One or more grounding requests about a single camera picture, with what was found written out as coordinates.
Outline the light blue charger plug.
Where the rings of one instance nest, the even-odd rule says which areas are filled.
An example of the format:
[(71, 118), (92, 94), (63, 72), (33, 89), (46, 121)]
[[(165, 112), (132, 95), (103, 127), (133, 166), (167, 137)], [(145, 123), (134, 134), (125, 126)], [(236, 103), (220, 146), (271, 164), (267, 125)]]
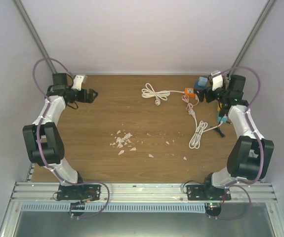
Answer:
[(206, 87), (207, 82), (208, 82), (207, 78), (199, 77), (199, 79), (198, 79), (198, 86), (199, 87)]

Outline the blue power socket cube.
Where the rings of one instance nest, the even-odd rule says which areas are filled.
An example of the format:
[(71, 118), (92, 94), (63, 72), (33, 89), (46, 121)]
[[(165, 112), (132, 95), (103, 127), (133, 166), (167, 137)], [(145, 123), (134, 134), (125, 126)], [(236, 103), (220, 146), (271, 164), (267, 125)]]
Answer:
[(194, 92), (202, 91), (206, 89), (206, 81), (197, 81), (194, 85)]

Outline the orange power socket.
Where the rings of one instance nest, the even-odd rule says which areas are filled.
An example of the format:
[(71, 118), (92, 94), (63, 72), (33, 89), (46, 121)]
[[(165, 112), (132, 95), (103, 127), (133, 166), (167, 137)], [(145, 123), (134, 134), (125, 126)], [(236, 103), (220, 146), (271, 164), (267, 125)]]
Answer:
[(194, 89), (193, 88), (190, 88), (190, 87), (186, 87), (185, 90), (184, 90), (184, 94), (189, 96), (189, 97), (195, 97), (196, 94), (194, 92)]

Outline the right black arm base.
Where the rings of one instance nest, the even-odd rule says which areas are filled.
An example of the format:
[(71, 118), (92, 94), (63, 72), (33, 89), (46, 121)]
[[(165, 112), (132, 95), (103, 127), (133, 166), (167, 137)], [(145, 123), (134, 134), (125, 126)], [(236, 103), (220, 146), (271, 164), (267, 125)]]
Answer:
[(231, 194), (227, 194), (224, 189), (216, 188), (211, 185), (205, 185), (188, 181), (182, 185), (181, 191), (187, 195), (191, 201), (223, 201), (231, 200)]

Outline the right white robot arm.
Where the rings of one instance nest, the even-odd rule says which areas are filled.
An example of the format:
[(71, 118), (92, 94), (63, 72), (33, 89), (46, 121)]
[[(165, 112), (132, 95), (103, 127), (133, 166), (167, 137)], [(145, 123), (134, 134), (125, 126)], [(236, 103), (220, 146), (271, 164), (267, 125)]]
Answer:
[(208, 87), (194, 89), (199, 101), (218, 102), (219, 115), (231, 121), (237, 136), (226, 167), (204, 179), (202, 192), (208, 200), (224, 195), (236, 183), (251, 185), (263, 179), (270, 164), (274, 143), (264, 138), (252, 119), (250, 104), (243, 99), (245, 80), (213, 74)]

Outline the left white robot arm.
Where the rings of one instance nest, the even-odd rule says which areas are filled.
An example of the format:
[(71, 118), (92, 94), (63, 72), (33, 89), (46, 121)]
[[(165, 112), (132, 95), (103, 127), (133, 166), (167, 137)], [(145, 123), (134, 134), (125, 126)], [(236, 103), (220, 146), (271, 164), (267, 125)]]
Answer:
[(44, 106), (38, 118), (30, 125), (23, 127), (28, 158), (49, 170), (62, 186), (69, 186), (68, 193), (74, 199), (85, 195), (82, 177), (74, 170), (65, 158), (65, 147), (59, 134), (57, 124), (62, 112), (70, 107), (78, 109), (77, 103), (93, 103), (98, 92), (84, 89), (85, 75), (76, 75), (69, 85), (66, 73), (52, 75), (53, 84), (49, 86), (44, 98)]

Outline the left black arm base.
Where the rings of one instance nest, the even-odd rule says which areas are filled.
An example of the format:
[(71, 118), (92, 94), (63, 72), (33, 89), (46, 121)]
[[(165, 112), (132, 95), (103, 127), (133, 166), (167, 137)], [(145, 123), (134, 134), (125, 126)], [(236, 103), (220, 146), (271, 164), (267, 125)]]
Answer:
[(55, 201), (78, 200), (80, 202), (95, 201), (100, 199), (101, 185), (91, 184), (82, 186), (62, 186), (53, 194)]

